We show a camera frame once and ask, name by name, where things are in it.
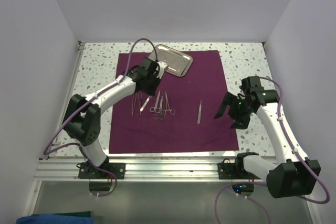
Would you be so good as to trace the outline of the steel tweezers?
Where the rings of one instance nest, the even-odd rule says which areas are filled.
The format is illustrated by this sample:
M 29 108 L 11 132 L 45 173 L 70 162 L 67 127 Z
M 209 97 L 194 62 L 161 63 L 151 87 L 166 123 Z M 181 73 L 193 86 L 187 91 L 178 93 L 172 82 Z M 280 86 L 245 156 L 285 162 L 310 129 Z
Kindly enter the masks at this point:
M 134 110 L 135 110 L 135 106 L 136 106 L 136 103 L 137 103 L 137 97 L 138 97 L 138 94 L 135 93 L 132 95 L 132 112 L 131 112 L 131 116 L 134 116 Z
M 138 103 L 139 103 L 139 115 L 142 114 L 142 94 L 141 93 L 138 93 Z

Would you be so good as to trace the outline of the steel instrument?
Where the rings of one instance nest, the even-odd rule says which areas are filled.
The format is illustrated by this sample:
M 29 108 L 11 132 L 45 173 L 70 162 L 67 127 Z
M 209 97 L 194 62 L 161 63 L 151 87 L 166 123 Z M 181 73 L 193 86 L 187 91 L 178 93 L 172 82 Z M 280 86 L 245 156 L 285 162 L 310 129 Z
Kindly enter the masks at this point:
M 148 98 L 145 100 L 144 104 L 141 106 L 140 108 L 140 112 L 143 112 L 145 107 L 147 106 L 148 102 L 150 101 L 152 97 L 151 96 L 148 96 Z

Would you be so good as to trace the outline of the steel clamp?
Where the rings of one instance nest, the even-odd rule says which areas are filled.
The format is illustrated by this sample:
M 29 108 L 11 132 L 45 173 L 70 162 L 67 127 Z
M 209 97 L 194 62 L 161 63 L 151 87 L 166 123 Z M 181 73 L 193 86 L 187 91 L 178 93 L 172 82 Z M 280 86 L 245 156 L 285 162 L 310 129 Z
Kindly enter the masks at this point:
M 161 91 L 159 90 L 158 93 L 157 93 L 157 95 L 156 95 L 156 98 L 155 98 L 155 104 L 154 104 L 154 106 L 150 107 L 150 112 L 151 113 L 156 113 L 156 111 L 158 110 L 160 93 L 161 93 Z

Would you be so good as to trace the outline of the stainless steel instrument tray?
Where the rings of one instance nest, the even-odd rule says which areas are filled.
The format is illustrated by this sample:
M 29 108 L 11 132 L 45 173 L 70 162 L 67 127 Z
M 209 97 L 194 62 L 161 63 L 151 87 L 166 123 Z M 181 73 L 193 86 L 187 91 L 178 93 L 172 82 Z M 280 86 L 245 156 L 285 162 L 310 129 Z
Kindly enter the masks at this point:
M 193 57 L 183 52 L 165 45 L 155 46 L 158 61 L 165 62 L 168 66 L 166 72 L 177 77 L 183 77 L 186 75 L 191 64 L 193 63 Z

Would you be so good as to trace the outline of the steel scalpel handle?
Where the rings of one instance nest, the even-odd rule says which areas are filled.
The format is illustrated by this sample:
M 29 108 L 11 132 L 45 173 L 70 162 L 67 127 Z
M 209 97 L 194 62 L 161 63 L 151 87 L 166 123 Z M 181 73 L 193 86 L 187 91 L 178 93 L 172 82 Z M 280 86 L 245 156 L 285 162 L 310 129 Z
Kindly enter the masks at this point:
M 201 123 L 201 116 L 202 116 L 202 100 L 200 100 L 200 103 L 199 103 L 197 124 Z

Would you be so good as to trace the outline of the steel scissors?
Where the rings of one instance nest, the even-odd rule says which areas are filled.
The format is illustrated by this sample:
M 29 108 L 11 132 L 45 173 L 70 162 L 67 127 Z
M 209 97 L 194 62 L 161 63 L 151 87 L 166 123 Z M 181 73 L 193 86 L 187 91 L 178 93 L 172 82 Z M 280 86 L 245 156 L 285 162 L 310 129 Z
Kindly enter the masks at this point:
M 163 113 L 162 110 L 162 106 L 163 106 L 163 97 L 160 97 L 160 101 L 159 101 L 159 107 L 154 111 L 154 119 L 155 120 L 164 120 L 165 119 L 165 115 Z

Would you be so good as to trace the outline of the steel forceps with ring handles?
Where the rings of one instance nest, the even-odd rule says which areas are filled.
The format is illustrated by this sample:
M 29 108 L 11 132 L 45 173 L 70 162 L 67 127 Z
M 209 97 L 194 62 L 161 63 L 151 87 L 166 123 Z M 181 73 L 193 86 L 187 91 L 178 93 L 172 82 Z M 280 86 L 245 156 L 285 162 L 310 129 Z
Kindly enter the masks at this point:
M 170 108 L 167 92 L 165 92 L 165 109 L 163 110 L 163 112 L 164 115 L 166 115 L 167 113 L 169 113 L 170 115 L 176 114 L 175 110 Z

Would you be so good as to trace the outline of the purple surgical cloth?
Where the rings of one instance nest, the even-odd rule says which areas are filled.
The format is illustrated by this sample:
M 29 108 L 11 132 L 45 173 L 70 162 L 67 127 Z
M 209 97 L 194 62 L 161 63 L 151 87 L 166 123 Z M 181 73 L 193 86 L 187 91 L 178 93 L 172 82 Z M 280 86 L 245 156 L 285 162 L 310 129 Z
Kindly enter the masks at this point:
M 233 120 L 224 115 L 214 119 L 228 88 L 221 57 L 217 50 L 191 51 L 193 57 L 186 75 L 165 73 L 157 92 L 165 97 L 176 114 L 155 120 L 149 111 L 155 104 L 151 98 L 144 112 L 132 112 L 132 96 L 112 108 L 109 153 L 178 153 L 236 151 L 238 140 Z M 202 100 L 201 123 L 197 124 Z

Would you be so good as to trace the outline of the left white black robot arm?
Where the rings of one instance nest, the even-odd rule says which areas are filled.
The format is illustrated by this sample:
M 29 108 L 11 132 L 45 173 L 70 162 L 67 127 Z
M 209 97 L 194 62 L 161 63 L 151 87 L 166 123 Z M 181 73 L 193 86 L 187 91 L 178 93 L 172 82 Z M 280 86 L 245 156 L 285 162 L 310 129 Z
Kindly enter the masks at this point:
M 78 94 L 70 98 L 64 117 L 65 132 L 81 147 L 86 159 L 91 162 L 90 171 L 97 178 L 109 172 L 104 153 L 98 140 L 101 116 L 122 99 L 141 91 L 153 96 L 168 68 L 164 61 L 145 58 L 140 65 L 119 75 L 112 83 L 86 96 Z

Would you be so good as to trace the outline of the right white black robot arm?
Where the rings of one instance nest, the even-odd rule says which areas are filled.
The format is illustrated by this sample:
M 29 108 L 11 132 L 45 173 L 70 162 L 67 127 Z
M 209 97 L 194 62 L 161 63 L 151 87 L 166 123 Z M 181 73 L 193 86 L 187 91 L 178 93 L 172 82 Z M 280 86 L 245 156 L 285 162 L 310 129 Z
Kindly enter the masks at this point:
M 243 79 L 239 88 L 241 93 L 237 95 L 225 94 L 214 118 L 227 112 L 233 120 L 231 129 L 245 130 L 255 114 L 270 138 L 276 163 L 263 159 L 256 152 L 239 153 L 233 163 L 218 164 L 219 177 L 248 179 L 255 175 L 266 183 L 274 198 L 311 194 L 321 167 L 317 160 L 308 157 L 293 135 L 278 91 L 266 90 L 259 76 Z

